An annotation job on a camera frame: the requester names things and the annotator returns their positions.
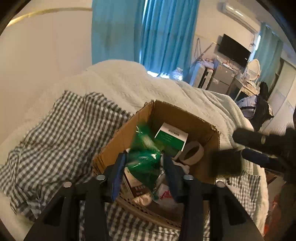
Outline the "red white snack packet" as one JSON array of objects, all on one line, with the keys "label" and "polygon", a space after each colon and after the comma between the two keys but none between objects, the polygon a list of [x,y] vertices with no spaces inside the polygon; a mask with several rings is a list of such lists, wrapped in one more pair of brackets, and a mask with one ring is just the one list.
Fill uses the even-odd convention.
[{"label": "red white snack packet", "polygon": [[173,210],[178,206],[169,190],[169,187],[165,184],[161,184],[157,192],[154,194],[154,202],[165,210]]}]

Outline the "grey tape roll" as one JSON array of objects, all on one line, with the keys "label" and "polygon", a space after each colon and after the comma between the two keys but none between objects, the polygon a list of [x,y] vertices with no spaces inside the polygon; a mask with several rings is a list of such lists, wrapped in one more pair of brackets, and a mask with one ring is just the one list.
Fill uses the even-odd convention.
[{"label": "grey tape roll", "polygon": [[197,141],[192,141],[185,145],[179,156],[179,160],[185,165],[192,166],[197,164],[203,158],[203,156],[203,146]]}]

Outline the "green white box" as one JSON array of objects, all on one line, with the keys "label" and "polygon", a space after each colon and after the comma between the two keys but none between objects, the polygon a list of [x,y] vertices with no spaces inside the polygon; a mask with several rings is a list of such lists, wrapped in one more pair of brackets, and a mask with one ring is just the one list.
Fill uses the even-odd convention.
[{"label": "green white box", "polygon": [[156,133],[154,140],[160,144],[164,153],[175,157],[184,149],[188,135],[188,133],[172,125],[163,123]]}]

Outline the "green plastic bag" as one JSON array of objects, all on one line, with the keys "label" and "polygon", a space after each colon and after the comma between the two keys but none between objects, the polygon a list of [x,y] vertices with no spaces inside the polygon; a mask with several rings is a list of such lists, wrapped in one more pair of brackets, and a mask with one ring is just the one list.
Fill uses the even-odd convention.
[{"label": "green plastic bag", "polygon": [[152,198],[165,178],[162,157],[147,124],[137,125],[125,167],[149,189]]}]

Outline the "white sock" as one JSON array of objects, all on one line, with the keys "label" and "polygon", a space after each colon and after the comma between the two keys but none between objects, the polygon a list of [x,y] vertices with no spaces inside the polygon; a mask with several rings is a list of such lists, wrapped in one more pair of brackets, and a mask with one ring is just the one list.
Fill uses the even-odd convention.
[{"label": "white sock", "polygon": [[183,163],[176,162],[176,161],[173,161],[173,164],[176,166],[180,166],[186,175],[189,174],[190,166],[184,165]]}]

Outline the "red white medicine box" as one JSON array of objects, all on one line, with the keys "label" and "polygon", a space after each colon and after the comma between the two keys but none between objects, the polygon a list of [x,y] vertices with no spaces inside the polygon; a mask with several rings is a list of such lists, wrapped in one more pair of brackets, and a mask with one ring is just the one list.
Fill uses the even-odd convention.
[{"label": "red white medicine box", "polygon": [[126,198],[131,199],[138,205],[148,206],[152,202],[152,196],[147,187],[138,181],[129,171],[124,168],[121,192]]}]

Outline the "dark clothes pile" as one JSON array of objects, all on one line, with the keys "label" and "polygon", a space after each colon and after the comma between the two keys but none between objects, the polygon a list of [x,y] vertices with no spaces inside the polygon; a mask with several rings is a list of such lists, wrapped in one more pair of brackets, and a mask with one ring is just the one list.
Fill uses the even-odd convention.
[{"label": "dark clothes pile", "polygon": [[256,132],[260,130],[264,122],[274,117],[273,110],[267,102],[269,98],[268,86],[265,82],[262,82],[259,87],[260,91],[256,98],[255,112],[250,120]]}]

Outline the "white wardrobe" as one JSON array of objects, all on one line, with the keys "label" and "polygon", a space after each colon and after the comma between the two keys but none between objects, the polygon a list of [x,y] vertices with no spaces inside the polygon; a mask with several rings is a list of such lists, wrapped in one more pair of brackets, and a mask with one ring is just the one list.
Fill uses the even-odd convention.
[{"label": "white wardrobe", "polygon": [[273,110],[273,118],[262,125],[262,133],[283,135],[286,128],[294,127],[295,66],[287,61],[281,60],[280,74],[268,103]]}]

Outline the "white dressing table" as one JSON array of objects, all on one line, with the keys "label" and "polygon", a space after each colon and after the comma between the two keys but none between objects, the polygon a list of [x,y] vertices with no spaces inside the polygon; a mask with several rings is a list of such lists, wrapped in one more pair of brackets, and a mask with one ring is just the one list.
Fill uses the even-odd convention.
[{"label": "white dressing table", "polygon": [[247,81],[233,78],[232,83],[230,84],[226,94],[230,96],[234,101],[239,101],[240,99],[247,96],[258,95],[259,89],[252,86]]}]

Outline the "grey cabinet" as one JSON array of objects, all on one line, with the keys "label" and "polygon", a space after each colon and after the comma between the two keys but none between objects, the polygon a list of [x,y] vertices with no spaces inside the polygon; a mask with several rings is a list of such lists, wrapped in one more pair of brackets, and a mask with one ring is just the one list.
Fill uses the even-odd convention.
[{"label": "grey cabinet", "polygon": [[218,63],[206,89],[209,91],[226,94],[234,76],[235,72],[232,69],[221,63]]}]

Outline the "white suitcase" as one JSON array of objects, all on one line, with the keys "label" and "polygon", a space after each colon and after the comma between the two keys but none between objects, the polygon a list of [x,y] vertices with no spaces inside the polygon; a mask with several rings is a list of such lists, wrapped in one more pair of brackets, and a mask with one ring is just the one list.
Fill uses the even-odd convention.
[{"label": "white suitcase", "polygon": [[210,82],[213,69],[207,68],[202,63],[197,62],[191,71],[189,85],[205,90]]}]

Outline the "blue curtain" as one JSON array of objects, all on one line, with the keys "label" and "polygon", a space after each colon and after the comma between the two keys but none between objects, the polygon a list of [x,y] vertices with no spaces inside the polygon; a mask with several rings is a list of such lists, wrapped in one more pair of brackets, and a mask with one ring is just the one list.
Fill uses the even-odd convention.
[{"label": "blue curtain", "polygon": [[147,71],[188,73],[199,1],[93,1],[92,63],[133,61]]},{"label": "blue curtain", "polygon": [[273,86],[276,68],[280,62],[283,41],[269,25],[262,22],[260,42],[254,58],[260,63],[261,74],[259,82],[265,82],[269,88]]}]

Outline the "brown cardboard box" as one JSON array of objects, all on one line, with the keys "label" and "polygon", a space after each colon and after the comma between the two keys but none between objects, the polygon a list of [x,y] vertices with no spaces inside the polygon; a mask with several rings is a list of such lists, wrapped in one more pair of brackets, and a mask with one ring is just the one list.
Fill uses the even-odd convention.
[{"label": "brown cardboard box", "polygon": [[201,182],[213,184],[210,153],[219,150],[220,133],[215,126],[164,101],[151,101],[130,118],[92,161],[94,174],[101,174],[115,163],[119,153],[132,147],[137,127],[146,124],[160,151],[190,167],[190,174]]}]

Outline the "white fluffy blanket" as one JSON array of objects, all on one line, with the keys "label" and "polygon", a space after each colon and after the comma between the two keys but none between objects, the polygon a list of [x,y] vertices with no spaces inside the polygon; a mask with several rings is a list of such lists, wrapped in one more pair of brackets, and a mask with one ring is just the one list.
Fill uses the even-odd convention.
[{"label": "white fluffy blanket", "polygon": [[222,148],[235,146],[232,133],[236,128],[252,129],[229,96],[194,88],[182,81],[151,77],[142,65],[123,60],[100,62],[48,88],[28,112],[29,118],[39,123],[65,91],[79,96],[102,93],[133,115],[151,100],[170,103],[214,125],[221,133]]}]

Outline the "black wall television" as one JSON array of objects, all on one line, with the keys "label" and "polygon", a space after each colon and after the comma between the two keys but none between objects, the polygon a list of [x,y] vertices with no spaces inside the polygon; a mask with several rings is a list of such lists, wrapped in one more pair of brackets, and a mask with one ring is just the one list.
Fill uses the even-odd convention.
[{"label": "black wall television", "polygon": [[251,52],[243,45],[224,34],[218,47],[218,52],[245,68]]}]

